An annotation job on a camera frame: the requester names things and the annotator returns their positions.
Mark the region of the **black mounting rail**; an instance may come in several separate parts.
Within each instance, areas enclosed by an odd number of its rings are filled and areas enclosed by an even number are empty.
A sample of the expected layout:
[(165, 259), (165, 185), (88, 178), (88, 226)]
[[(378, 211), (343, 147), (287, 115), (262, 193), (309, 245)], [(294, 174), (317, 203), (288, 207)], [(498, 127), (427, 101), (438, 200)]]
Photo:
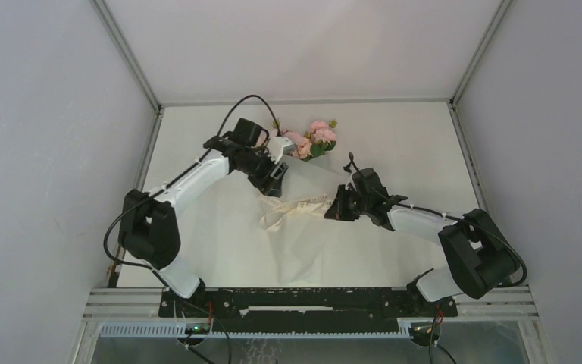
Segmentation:
[(430, 303), (400, 287), (206, 288), (189, 299), (164, 291), (158, 304), (160, 318), (217, 319), (230, 334), (385, 334), (438, 313), (457, 317), (454, 299)]

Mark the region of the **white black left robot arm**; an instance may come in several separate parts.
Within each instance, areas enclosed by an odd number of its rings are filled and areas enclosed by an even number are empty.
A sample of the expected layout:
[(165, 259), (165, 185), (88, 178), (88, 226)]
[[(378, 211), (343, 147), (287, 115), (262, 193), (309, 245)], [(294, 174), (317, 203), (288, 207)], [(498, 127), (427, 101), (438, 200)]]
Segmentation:
[(136, 261), (178, 296), (177, 306), (189, 316), (201, 314), (207, 297), (198, 290), (202, 279), (186, 264), (181, 253), (178, 218), (212, 184), (239, 171), (264, 196), (281, 195), (288, 169), (283, 157), (295, 144), (245, 118), (234, 130), (207, 140), (204, 152), (171, 181), (148, 192), (134, 189), (124, 198), (117, 220), (118, 241)]

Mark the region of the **cream ribbon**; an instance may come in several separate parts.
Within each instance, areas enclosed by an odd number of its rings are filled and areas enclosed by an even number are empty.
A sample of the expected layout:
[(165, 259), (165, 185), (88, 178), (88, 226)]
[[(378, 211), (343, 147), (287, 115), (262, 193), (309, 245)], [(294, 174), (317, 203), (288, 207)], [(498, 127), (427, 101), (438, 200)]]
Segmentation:
[(267, 204), (270, 209), (261, 217), (259, 221), (260, 227), (267, 232), (277, 232), (281, 229), (285, 220), (294, 215), (323, 217), (333, 205), (334, 199), (322, 194), (290, 201), (283, 201), (272, 196), (263, 196), (261, 201)]

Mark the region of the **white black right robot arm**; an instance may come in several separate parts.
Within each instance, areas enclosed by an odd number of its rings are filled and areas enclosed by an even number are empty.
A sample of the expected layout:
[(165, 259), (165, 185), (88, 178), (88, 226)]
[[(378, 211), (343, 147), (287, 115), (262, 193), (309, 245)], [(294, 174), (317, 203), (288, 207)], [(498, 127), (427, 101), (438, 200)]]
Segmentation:
[(407, 296), (408, 307), (416, 315), (428, 315), (443, 298), (464, 294), (480, 299), (495, 287), (511, 286), (509, 278), (517, 271), (526, 272), (522, 258), (483, 209), (455, 217), (413, 205), (405, 196), (389, 194), (371, 168), (357, 170), (349, 183), (340, 184), (324, 213), (333, 221), (361, 216), (442, 249), (446, 265), (420, 274), (408, 285), (414, 289)]

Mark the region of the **pink fake flower bouquet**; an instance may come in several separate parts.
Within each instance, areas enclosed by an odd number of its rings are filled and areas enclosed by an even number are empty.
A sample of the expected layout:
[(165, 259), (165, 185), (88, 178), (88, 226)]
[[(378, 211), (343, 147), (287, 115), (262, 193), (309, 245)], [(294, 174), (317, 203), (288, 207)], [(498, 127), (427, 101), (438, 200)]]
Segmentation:
[(283, 137), (294, 142), (294, 147), (289, 153), (293, 158), (309, 161), (332, 151), (336, 147), (337, 135), (336, 119), (329, 121), (313, 121), (304, 133), (297, 133), (281, 128), (279, 120), (275, 120), (271, 126)]

